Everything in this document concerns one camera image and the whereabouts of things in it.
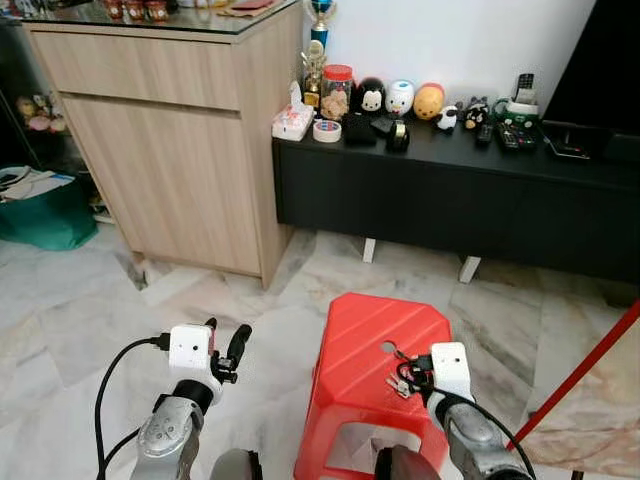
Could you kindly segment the red plastic stool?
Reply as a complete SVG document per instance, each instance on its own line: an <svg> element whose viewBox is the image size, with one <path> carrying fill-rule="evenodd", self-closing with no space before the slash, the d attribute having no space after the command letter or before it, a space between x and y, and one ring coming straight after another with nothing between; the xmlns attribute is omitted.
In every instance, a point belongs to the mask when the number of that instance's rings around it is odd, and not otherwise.
<svg viewBox="0 0 640 480"><path fill-rule="evenodd" d="M420 397L403 398L387 384L399 358L381 346L390 340L408 355L425 355L435 343L451 339L451 323L428 303L358 293L334 298L317 356L294 480L372 480L371 474L352 468L326 466L340 429L352 422L419 436L422 460L433 467L445 465L448 445L443 431L431 421Z"/></svg>

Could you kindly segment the grey robot right leg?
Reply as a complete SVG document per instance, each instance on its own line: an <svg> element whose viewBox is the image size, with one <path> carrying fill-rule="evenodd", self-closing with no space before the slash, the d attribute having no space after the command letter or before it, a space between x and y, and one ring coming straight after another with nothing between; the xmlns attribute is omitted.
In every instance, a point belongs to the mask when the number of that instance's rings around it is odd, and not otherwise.
<svg viewBox="0 0 640 480"><path fill-rule="evenodd" d="M374 480L442 480L430 462L406 445L380 448L372 476Z"/></svg>

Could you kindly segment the grey robot leg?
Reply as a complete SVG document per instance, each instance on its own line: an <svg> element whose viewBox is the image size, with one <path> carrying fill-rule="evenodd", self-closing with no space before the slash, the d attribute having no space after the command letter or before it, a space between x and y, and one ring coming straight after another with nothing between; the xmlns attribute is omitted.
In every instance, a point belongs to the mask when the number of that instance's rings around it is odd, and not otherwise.
<svg viewBox="0 0 640 480"><path fill-rule="evenodd" d="M374 480L442 480L430 462L406 445L380 448L372 476Z"/></svg>
<svg viewBox="0 0 640 480"><path fill-rule="evenodd" d="M229 449L216 458L207 480L262 480L259 453Z"/></svg>

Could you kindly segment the grey robot left leg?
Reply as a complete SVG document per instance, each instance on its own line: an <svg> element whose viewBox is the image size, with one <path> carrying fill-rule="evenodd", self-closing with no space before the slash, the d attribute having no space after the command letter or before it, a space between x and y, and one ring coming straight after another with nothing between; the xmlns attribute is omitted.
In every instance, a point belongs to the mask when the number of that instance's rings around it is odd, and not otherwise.
<svg viewBox="0 0 640 480"><path fill-rule="evenodd" d="M259 453L229 449L216 458L207 480L262 480Z"/></svg>

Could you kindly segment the black low console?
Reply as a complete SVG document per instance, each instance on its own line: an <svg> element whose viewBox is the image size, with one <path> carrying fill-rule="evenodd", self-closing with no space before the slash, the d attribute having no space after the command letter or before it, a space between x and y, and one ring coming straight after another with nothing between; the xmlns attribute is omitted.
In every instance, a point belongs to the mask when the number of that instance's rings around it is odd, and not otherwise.
<svg viewBox="0 0 640 480"><path fill-rule="evenodd" d="M305 229L640 280L637 169L410 124L406 151L274 140L276 215Z"/></svg>

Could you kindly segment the light wooden cabinet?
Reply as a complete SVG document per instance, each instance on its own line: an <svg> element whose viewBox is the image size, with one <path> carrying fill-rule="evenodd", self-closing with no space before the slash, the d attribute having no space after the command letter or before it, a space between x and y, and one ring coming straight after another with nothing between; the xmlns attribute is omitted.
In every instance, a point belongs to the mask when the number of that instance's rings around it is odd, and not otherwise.
<svg viewBox="0 0 640 480"><path fill-rule="evenodd" d="M271 283L291 237L271 127L305 18L301 0L274 0L252 17L180 8L136 22L86 3L22 20L133 253Z"/></svg>

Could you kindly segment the marble board with red edge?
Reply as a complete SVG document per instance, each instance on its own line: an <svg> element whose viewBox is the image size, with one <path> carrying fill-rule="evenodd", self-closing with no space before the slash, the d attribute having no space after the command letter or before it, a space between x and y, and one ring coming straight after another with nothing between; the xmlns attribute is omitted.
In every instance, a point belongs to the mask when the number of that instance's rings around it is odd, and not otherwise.
<svg viewBox="0 0 640 480"><path fill-rule="evenodd" d="M577 476L640 476L640 303L558 385L516 442L536 467Z"/></svg>

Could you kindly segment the green bag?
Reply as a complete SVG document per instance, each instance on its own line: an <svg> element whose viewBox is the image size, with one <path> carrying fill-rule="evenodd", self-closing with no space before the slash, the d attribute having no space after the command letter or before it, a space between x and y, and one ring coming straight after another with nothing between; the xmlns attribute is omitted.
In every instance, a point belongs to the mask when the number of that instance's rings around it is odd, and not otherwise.
<svg viewBox="0 0 640 480"><path fill-rule="evenodd" d="M24 200L0 204L0 241L41 250L77 250L99 233L82 183L74 182Z"/></svg>

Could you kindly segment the white pink tissue box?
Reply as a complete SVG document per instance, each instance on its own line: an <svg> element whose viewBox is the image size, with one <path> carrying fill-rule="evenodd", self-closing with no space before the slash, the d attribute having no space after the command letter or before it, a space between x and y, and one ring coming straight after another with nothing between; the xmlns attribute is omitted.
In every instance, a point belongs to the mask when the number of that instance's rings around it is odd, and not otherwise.
<svg viewBox="0 0 640 480"><path fill-rule="evenodd" d="M292 82L288 104L271 120L271 136L278 140L301 141L310 131L315 111L315 106L303 100L300 83Z"/></svg>

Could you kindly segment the white tape roll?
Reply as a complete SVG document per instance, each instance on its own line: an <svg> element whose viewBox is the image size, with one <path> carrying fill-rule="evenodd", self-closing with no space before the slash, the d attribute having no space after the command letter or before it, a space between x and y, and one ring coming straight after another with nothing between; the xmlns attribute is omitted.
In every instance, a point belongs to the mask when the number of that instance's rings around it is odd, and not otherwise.
<svg viewBox="0 0 640 480"><path fill-rule="evenodd" d="M312 123L312 138L320 143L335 143L342 140L343 125L328 119L316 119Z"/></svg>

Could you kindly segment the white papers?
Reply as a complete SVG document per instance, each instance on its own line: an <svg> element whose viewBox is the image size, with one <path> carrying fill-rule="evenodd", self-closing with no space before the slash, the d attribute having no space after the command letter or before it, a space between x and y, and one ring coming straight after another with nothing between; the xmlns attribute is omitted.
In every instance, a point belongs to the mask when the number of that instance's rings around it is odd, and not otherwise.
<svg viewBox="0 0 640 480"><path fill-rule="evenodd" d="M45 195L74 180L73 175L33 169L32 166L4 166L0 168L0 204Z"/></svg>

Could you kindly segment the black tape dispenser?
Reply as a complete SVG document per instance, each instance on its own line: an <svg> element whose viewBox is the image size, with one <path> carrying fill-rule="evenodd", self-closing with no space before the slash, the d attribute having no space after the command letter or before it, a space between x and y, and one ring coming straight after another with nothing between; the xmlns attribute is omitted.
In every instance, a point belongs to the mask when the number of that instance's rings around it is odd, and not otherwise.
<svg viewBox="0 0 640 480"><path fill-rule="evenodd" d="M401 118L393 120L388 129L387 146L385 150L393 154L403 154L410 145L410 128Z"/></svg>

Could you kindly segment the black pouch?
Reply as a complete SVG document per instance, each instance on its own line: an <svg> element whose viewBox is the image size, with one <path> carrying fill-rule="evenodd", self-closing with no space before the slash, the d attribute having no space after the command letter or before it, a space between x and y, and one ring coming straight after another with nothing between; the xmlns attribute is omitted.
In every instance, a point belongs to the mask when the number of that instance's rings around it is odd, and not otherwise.
<svg viewBox="0 0 640 480"><path fill-rule="evenodd" d="M371 146L379 140L370 115L349 111L343 115L343 142L348 146Z"/></svg>

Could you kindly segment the small black white toy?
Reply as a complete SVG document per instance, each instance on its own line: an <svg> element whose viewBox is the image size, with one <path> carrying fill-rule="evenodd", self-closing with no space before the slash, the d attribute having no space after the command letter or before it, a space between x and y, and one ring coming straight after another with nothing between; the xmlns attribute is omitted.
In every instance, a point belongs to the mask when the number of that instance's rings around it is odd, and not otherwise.
<svg viewBox="0 0 640 480"><path fill-rule="evenodd" d="M436 115L435 128L442 132L453 132L460 122L461 104L444 106L440 113Z"/></svg>

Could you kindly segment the clear jar with red lid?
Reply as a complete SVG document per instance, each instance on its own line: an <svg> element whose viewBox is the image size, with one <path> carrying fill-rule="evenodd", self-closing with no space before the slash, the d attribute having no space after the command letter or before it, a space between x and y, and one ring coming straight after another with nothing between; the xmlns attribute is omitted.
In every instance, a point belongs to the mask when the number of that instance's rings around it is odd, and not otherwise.
<svg viewBox="0 0 640 480"><path fill-rule="evenodd" d="M349 110L349 96L351 96L353 82L355 82L353 70L342 64L325 65L323 79L320 114L325 119L339 122Z"/></svg>

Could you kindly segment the small dark toy figure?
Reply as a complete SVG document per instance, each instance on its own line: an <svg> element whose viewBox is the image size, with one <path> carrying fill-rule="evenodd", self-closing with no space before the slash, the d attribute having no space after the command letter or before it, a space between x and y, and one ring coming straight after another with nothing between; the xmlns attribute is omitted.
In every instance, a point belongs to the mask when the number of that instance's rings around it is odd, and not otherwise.
<svg viewBox="0 0 640 480"><path fill-rule="evenodd" d="M474 131L480 125L486 123L490 115L488 96L472 96L468 100L466 109L463 110L462 122L466 131Z"/></svg>

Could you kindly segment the small gold trophy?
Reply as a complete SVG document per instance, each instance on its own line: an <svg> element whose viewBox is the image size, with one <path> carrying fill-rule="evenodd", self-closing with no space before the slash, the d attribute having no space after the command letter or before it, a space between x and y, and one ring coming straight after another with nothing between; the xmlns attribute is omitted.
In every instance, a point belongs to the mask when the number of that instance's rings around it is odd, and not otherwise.
<svg viewBox="0 0 640 480"><path fill-rule="evenodd" d="M323 69L326 64L326 54L323 42L319 40L308 41L307 47L301 52L302 56L302 100L305 104L320 108L321 96L323 96Z"/></svg>

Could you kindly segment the pink plush toy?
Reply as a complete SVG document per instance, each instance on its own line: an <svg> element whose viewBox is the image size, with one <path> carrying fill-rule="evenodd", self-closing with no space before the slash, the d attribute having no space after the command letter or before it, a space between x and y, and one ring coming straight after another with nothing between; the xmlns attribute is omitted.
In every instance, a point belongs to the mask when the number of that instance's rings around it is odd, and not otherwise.
<svg viewBox="0 0 640 480"><path fill-rule="evenodd" d="M15 109L27 131L54 134L67 132L67 120L63 110L49 96L20 96L15 101Z"/></svg>

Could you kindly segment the yellow round plush toy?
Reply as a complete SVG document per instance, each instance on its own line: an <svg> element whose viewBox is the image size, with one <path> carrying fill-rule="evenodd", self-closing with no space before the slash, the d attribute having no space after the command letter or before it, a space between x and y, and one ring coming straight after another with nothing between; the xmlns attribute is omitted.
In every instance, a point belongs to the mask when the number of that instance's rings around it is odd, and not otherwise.
<svg viewBox="0 0 640 480"><path fill-rule="evenodd" d="M430 120L442 113L445 102L443 87L438 83L421 84L413 96L412 113L417 119Z"/></svg>

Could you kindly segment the black round plush toy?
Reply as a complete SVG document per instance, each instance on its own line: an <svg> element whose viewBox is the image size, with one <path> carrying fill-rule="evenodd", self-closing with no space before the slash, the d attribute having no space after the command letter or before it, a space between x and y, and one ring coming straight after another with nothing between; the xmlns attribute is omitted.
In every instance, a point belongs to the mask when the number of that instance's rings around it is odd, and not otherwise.
<svg viewBox="0 0 640 480"><path fill-rule="evenodd" d="M349 97L349 110L352 113L376 114L384 108L387 87L381 79L367 77L352 88Z"/></svg>

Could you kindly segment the white round plush toy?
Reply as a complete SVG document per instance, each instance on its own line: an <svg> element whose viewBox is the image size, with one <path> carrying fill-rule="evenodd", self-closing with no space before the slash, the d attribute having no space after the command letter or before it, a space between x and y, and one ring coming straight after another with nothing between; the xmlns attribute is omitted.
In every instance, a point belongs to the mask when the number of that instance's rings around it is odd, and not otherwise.
<svg viewBox="0 0 640 480"><path fill-rule="evenodd" d="M403 116L411 109L415 87L406 79L397 79L387 86L387 96L385 96L384 109L389 114Z"/></svg>

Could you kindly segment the black set-top box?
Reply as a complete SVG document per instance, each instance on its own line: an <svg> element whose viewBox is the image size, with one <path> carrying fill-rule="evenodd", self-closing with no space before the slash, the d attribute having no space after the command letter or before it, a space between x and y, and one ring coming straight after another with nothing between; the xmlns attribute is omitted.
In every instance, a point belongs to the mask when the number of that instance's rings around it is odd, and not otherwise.
<svg viewBox="0 0 640 480"><path fill-rule="evenodd" d="M557 157L596 160L602 156L602 133L581 125L543 122L539 125L545 146Z"/></svg>

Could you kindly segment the black television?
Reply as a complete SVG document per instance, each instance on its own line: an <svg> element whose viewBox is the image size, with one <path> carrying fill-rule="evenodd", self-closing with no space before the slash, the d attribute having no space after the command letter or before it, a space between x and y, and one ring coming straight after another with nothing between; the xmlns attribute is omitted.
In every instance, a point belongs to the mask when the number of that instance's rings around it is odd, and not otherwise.
<svg viewBox="0 0 640 480"><path fill-rule="evenodd" d="M602 133L602 156L593 161L640 160L639 79L632 61L637 18L622 0L594 0L570 63L559 78L541 123L581 125Z"/></svg>

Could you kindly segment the blue and gold trophy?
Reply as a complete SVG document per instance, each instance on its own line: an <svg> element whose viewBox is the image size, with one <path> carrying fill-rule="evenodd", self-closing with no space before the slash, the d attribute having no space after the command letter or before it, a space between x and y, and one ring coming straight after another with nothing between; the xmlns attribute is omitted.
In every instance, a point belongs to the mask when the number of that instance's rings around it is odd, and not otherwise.
<svg viewBox="0 0 640 480"><path fill-rule="evenodd" d="M308 37L326 46L330 32L328 23L337 10L337 0L306 0L306 5L311 18Z"/></svg>

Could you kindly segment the cordless phone on green base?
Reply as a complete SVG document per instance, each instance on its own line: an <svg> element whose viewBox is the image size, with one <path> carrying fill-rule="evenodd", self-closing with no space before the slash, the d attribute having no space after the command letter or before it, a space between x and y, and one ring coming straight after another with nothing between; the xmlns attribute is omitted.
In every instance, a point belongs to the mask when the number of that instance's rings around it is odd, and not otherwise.
<svg viewBox="0 0 640 480"><path fill-rule="evenodd" d="M513 95L495 101L493 113L499 124L512 128L529 129L538 124L540 108L536 102L535 74L520 74Z"/></svg>

